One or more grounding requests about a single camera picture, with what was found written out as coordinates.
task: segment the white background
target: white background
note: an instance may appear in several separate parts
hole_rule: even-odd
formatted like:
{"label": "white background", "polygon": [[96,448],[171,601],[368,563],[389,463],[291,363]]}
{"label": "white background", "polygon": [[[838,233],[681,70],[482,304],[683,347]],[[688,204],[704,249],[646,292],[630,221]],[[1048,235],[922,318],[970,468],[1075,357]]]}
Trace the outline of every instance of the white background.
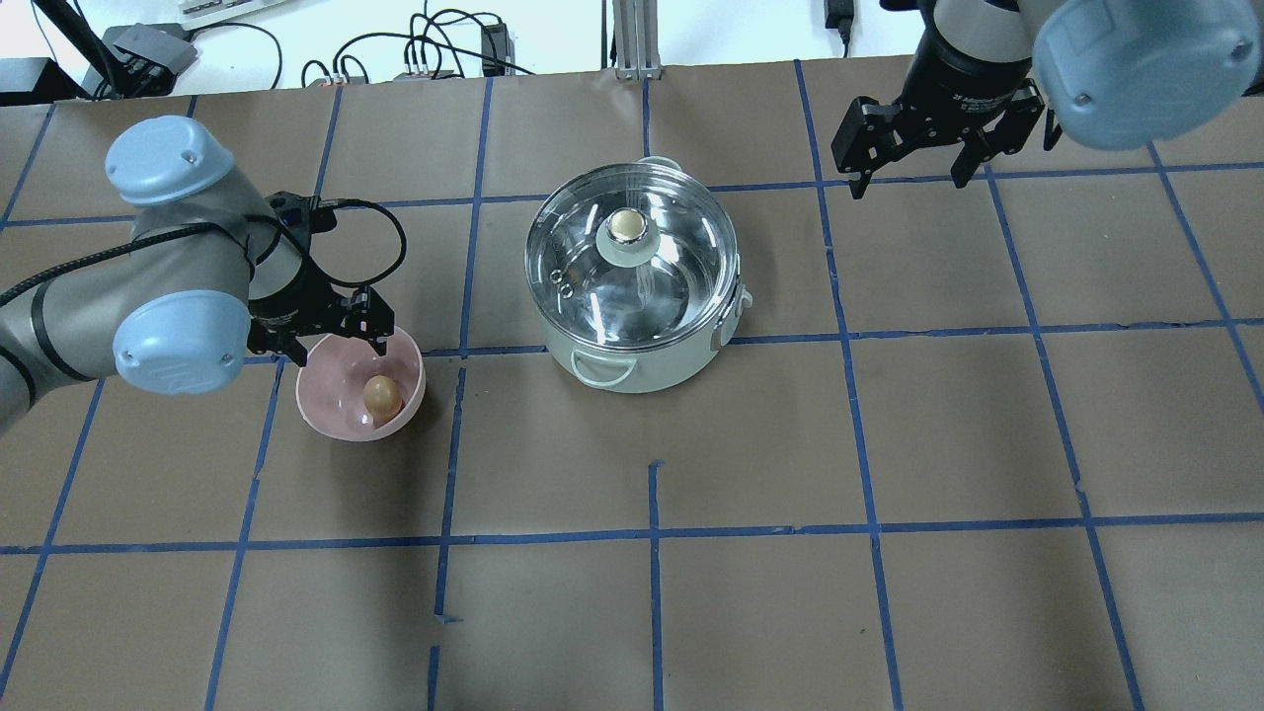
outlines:
{"label": "white background", "polygon": [[[80,0],[100,37],[112,25],[176,22],[177,0]],[[887,13],[877,0],[856,0],[853,56],[910,54],[921,34],[916,13]],[[501,14],[516,43],[517,63],[537,73],[599,68],[600,0],[431,0],[431,11],[458,8]],[[407,32],[421,0],[291,0],[234,22],[258,24],[281,39],[282,87],[300,86],[307,59],[329,63],[348,39],[367,32]],[[87,62],[44,20],[62,67],[80,80]],[[446,28],[453,43],[479,51],[478,30]],[[659,46],[664,65],[723,65],[841,57],[843,46],[824,28],[824,0],[660,0]],[[198,37],[198,59],[179,77],[174,94],[265,89],[276,71],[276,49],[262,33],[222,28]],[[403,40],[367,39],[350,52],[368,65],[369,78],[403,72]],[[0,0],[0,57],[47,57],[29,0]],[[465,62],[479,75],[478,59]],[[445,66],[450,61],[445,59]],[[315,76],[308,75],[308,81]]]}

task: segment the black pole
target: black pole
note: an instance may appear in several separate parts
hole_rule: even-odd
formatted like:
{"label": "black pole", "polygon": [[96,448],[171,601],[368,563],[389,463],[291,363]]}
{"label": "black pole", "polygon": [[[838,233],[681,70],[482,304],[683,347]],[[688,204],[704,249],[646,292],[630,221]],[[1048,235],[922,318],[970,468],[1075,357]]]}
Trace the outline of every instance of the black pole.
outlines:
{"label": "black pole", "polygon": [[133,85],[133,77],[123,62],[110,52],[109,47],[92,32],[87,20],[76,13],[66,0],[34,0],[35,6],[44,13],[51,23],[71,40],[80,54],[109,81],[115,92],[126,96]]}

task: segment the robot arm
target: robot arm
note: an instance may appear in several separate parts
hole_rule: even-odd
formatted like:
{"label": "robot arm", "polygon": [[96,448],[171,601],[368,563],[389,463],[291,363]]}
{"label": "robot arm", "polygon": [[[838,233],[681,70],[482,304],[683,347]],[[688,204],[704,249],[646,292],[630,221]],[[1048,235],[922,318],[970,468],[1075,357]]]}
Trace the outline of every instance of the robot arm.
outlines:
{"label": "robot arm", "polygon": [[[1077,143],[1114,151],[1174,138],[1229,108],[1260,71],[1251,0],[882,6],[919,9],[927,29],[900,96],[890,105],[857,97],[830,145],[854,199],[882,166],[956,143],[964,145],[951,175],[963,187],[982,163],[1023,148],[1045,99],[1045,151],[1063,130]],[[1044,97],[1028,78],[1033,66]]]}
{"label": "robot arm", "polygon": [[[248,348],[306,364],[300,335],[356,337],[384,353],[389,306],[307,254],[311,233],[335,226],[334,205],[264,200],[182,116],[128,129],[106,173],[140,213],[133,243],[95,261],[130,256],[87,271],[78,267],[94,259],[71,262],[0,296],[0,434],[48,391],[114,373],[152,392],[200,393],[236,377]],[[356,291],[344,297],[335,283]]]}

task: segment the black rubber ring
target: black rubber ring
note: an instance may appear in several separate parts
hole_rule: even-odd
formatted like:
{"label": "black rubber ring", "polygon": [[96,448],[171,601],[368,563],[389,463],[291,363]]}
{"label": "black rubber ring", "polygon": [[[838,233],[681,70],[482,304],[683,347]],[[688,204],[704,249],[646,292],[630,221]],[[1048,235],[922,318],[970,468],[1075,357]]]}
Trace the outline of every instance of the black rubber ring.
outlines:
{"label": "black rubber ring", "polygon": [[62,358],[61,353],[53,348],[53,342],[48,338],[48,325],[44,323],[44,295],[48,294],[48,286],[51,283],[53,282],[46,281],[39,285],[39,288],[35,290],[35,299],[30,301],[30,325],[35,329],[35,340],[39,342],[39,349],[44,352],[44,357],[48,358],[49,363],[57,366],[58,371],[77,381],[92,382],[96,378],[90,378],[72,368],[70,363]]}
{"label": "black rubber ring", "polygon": [[35,378],[30,377],[30,371],[27,368],[27,364],[19,361],[18,357],[10,353],[4,345],[0,345],[0,358],[9,361],[9,364],[13,366],[13,368],[18,371],[18,374],[21,376],[21,380],[27,382],[27,395],[30,396],[30,402],[27,405],[27,410],[30,410],[35,406]]}

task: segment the light blue cap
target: light blue cap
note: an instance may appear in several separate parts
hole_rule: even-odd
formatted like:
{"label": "light blue cap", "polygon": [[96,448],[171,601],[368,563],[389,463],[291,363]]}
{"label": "light blue cap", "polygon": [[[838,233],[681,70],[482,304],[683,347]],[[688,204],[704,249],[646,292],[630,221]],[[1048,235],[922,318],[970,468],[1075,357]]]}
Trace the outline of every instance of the light blue cap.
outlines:
{"label": "light blue cap", "polygon": [[1067,135],[1125,151],[1236,101],[1260,66],[1260,27],[1249,0],[1068,0],[1033,63]]}
{"label": "light blue cap", "polygon": [[123,380],[149,392],[219,390],[241,372],[250,314],[222,291],[177,291],[140,306],[114,333]]}
{"label": "light blue cap", "polygon": [[138,207],[201,192],[233,166],[233,153],[185,116],[145,119],[123,132],[105,154],[105,175]]}

